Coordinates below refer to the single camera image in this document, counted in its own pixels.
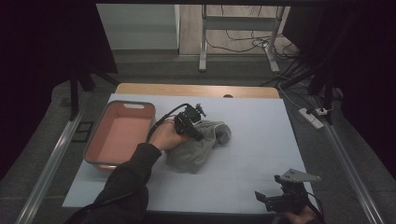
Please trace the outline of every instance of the person's arm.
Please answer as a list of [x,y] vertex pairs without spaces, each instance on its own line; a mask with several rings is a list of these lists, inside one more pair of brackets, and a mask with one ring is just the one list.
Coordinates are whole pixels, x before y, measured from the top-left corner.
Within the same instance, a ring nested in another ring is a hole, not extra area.
[[175,131],[175,123],[166,120],[149,139],[139,144],[132,158],[119,165],[108,178],[105,188],[95,202],[103,202],[133,192],[120,201],[96,208],[88,214],[83,223],[136,223],[139,222],[149,203],[149,180],[151,167],[162,155],[161,150],[176,147],[188,141]]
[[283,215],[291,224],[321,224],[315,212],[308,206],[306,206],[299,215],[292,212],[285,212]]

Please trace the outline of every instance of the metal stand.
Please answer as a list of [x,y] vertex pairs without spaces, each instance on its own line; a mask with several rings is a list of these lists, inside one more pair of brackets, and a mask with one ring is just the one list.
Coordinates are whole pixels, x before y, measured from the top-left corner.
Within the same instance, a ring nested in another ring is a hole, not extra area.
[[274,47],[277,32],[282,22],[285,7],[279,7],[275,18],[223,17],[207,16],[206,5],[202,5],[202,39],[199,58],[199,71],[206,71],[206,30],[236,30],[236,31],[272,31],[265,53],[274,73],[279,73],[279,67],[274,59]]
[[71,96],[71,105],[72,112],[70,116],[70,120],[74,120],[76,114],[79,111],[78,105],[78,83],[81,85],[84,91],[93,91],[95,89],[95,83],[91,78],[91,73],[96,74],[102,79],[112,83],[114,86],[118,86],[120,83],[110,77],[108,74],[96,69],[95,67],[86,64],[84,67],[75,67],[70,76],[70,96]]

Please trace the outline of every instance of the wall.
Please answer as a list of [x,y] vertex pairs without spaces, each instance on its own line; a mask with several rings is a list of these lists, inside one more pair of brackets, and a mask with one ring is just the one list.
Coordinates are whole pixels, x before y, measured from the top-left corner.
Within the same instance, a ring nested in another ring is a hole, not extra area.
[[178,49],[178,6],[96,6],[112,49]]

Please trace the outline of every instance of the wooden floor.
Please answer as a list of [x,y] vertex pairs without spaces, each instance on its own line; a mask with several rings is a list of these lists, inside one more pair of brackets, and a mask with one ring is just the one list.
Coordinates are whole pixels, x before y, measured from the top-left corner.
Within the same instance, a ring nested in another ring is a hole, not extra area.
[[[186,6],[180,5],[180,55],[197,55],[200,53],[201,33],[202,33],[202,17],[201,5]],[[279,29],[282,33],[285,20],[289,14],[289,7],[286,7],[283,20]],[[223,6],[225,16],[241,16],[241,17],[270,17],[276,15],[276,7],[259,7],[259,6]],[[221,15],[221,6],[207,6],[207,15]],[[231,38],[248,38],[251,37],[251,31],[228,31]],[[271,32],[253,32],[254,37],[269,36]],[[232,40],[227,36],[226,31],[207,31],[207,41],[217,47],[233,50],[251,49],[253,47],[253,39],[249,40]],[[276,49],[282,53],[282,49],[290,44],[286,37],[278,37],[275,42]],[[207,45],[208,54],[265,54],[261,47],[254,48],[246,52],[232,52],[225,49],[215,49]],[[295,54],[297,48],[289,46],[285,49],[285,53]]]

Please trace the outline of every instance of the black curtain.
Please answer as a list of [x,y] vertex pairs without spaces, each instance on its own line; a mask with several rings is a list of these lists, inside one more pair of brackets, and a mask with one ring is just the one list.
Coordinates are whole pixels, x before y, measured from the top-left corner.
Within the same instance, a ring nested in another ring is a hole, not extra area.
[[346,37],[332,68],[344,116],[396,178],[396,29],[394,8],[370,1]]
[[51,102],[52,89],[90,64],[117,73],[95,4],[0,2],[0,176],[18,158]]

